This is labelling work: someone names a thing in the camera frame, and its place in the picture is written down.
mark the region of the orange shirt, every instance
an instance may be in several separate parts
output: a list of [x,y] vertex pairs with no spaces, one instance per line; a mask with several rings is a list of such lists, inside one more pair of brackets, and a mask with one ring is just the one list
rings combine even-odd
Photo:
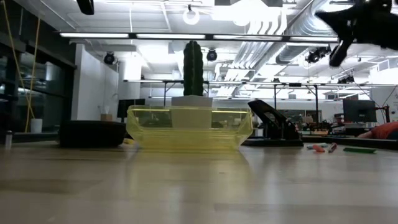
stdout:
[[375,139],[387,139],[393,131],[398,131],[398,121],[386,123],[372,129],[372,135]]

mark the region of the white cup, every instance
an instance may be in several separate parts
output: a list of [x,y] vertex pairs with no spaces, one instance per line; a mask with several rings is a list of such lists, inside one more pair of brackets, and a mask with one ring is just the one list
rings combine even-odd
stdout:
[[43,119],[32,118],[30,120],[30,132],[41,133],[43,127]]

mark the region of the table surface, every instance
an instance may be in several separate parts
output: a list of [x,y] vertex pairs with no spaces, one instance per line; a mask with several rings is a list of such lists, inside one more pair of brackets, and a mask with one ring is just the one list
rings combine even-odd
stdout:
[[15,144],[1,223],[397,223],[398,154],[301,147],[161,153]]

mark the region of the green cactus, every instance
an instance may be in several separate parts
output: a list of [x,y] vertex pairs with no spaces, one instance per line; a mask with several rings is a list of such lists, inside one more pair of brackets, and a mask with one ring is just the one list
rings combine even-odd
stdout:
[[203,96],[203,54],[196,41],[184,49],[184,96]]

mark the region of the clear yellow plastic tray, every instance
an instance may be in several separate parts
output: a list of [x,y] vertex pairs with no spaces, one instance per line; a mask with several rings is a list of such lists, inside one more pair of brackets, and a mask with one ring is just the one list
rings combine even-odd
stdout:
[[252,134],[249,109],[130,106],[127,132],[143,149],[236,150]]

